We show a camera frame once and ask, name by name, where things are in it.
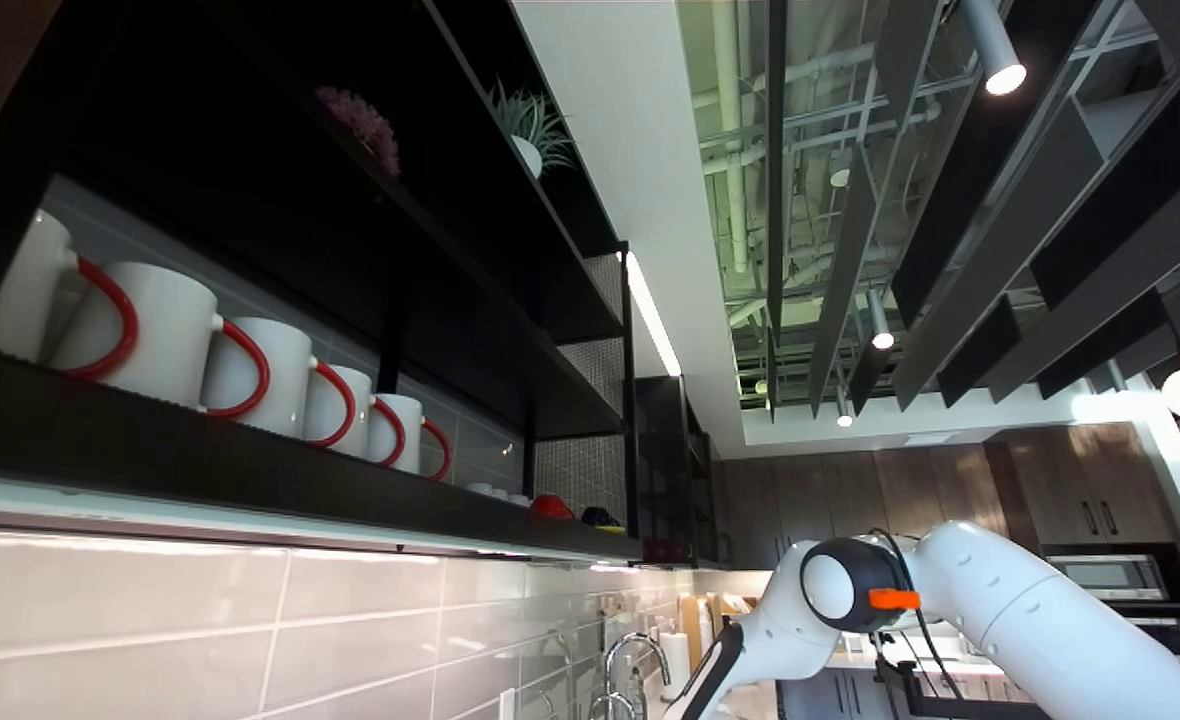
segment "white ceiling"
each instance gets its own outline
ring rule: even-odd
[[[871,401],[847,433],[833,424],[833,407],[738,412],[675,0],[515,0],[515,11],[611,230],[650,286],[715,458],[946,443],[981,441],[984,430],[1071,419],[1076,387],[1052,401],[1023,387],[1002,403],[970,393],[957,407],[921,396],[906,412]],[[663,377],[638,321],[636,374]]]

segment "mug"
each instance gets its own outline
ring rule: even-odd
[[[425,433],[439,449],[439,470],[425,473]],[[450,473],[450,441],[425,415],[416,396],[378,393],[370,415],[367,460],[392,463],[410,477],[443,479]]]
[[[244,329],[244,336],[258,344],[268,364],[263,401],[238,412],[236,419],[275,435],[303,435],[309,377],[321,377],[341,393],[342,403],[341,430],[317,441],[321,449],[332,449],[349,433],[356,403],[351,387],[337,377],[337,367],[312,357],[312,336],[297,323],[268,318],[236,318],[236,329]],[[205,374],[205,403],[232,403],[251,385],[251,359],[232,344],[215,344],[212,364]]]
[[[79,259],[79,271],[99,291],[79,296],[69,334],[54,340],[50,367],[201,407],[206,344],[220,334],[249,357],[257,385],[212,407],[212,415],[236,419],[263,401],[268,357],[244,329],[225,323],[215,291],[201,281],[135,259],[109,264],[103,271]]]
[[[325,449],[332,449],[332,453],[363,458],[370,377],[361,374],[361,367],[349,367],[349,364],[332,364],[332,374],[349,387],[351,407],[349,407],[342,393],[337,393],[332,380],[325,380],[321,374],[312,374],[312,380],[309,380],[303,435],[317,441],[317,443],[325,443]]]
[[[79,275],[93,290],[99,290],[109,300],[120,300],[120,290],[99,267],[93,267],[87,259],[75,259],[71,233],[54,217],[35,214],[0,281],[0,352],[2,357],[41,364],[54,291],[69,275]]]

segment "under-cabinet light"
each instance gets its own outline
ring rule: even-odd
[[[632,252],[629,252],[629,290],[632,290],[632,303],[636,303],[645,329],[648,329],[650,340],[654,340],[654,352],[661,352],[661,359],[663,359],[663,374],[667,374],[667,377],[679,377],[679,364],[675,364],[675,352],[672,352],[667,329],[663,329],[663,321],[661,321],[661,310],[654,310],[650,286],[645,281],[645,271],[638,271],[638,264],[636,264]]]

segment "white wall tile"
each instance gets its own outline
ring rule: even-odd
[[[509,604],[530,597],[530,565],[447,559],[443,604]]]
[[[268,633],[0,659],[0,720],[251,715],[263,657]]]
[[[472,712],[464,712],[457,720],[499,720],[499,704],[472,709]]]
[[[437,612],[279,628],[268,709],[437,666]]]
[[[273,623],[285,553],[0,533],[0,650]]]
[[[437,667],[437,720],[464,715],[479,704],[490,704],[503,689],[515,684],[515,659],[474,657],[464,666]]]
[[[510,654],[530,628],[538,628],[530,623],[530,604],[443,608],[439,666]]]
[[[538,684],[526,684],[515,693],[515,704],[510,704],[515,720],[578,720],[588,715],[588,704],[577,704],[570,695],[570,677],[568,673],[554,673]]]
[[[297,553],[285,621],[437,608],[443,559]]]
[[[288,712],[273,712],[273,720],[428,720],[432,709],[432,673],[325,695],[317,704],[297,704]]]

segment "red mug handle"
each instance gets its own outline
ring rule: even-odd
[[[428,479],[443,479],[443,477],[450,473],[450,460],[457,460],[450,441],[447,441],[443,430],[432,424],[428,415],[425,415],[425,433],[428,433],[428,435],[437,441],[437,449],[439,449],[439,463],[437,463],[437,473],[428,473]]]
[[[375,463],[392,470],[400,460],[400,453],[404,453],[404,424],[378,396],[370,401],[370,412],[378,412],[388,419],[388,430],[392,430],[392,453],[385,460],[375,460]]]
[[[251,334],[244,334],[238,323],[220,321],[220,334],[257,364],[257,387],[238,403],[206,407],[206,415],[238,419],[263,403],[263,396],[273,387],[273,364],[268,364],[263,349],[251,340]]]
[[[312,443],[321,443],[321,449],[332,449],[332,443],[341,443],[341,435],[349,435],[349,430],[351,430],[351,419],[356,419],[356,396],[351,396],[351,387],[342,385],[342,377],[341,377],[327,359],[317,359],[312,374],[317,374],[321,380],[327,380],[327,385],[341,393],[341,401],[342,401],[342,419],[341,419],[341,430],[337,430],[332,435],[312,441]]]
[[[131,352],[140,349],[140,312],[135,312],[131,296],[99,264],[75,256],[75,275],[82,275],[96,291],[109,296],[109,303],[120,318],[120,336],[99,359],[75,364],[69,374],[79,377],[79,380],[103,380],[123,359],[131,359]]]

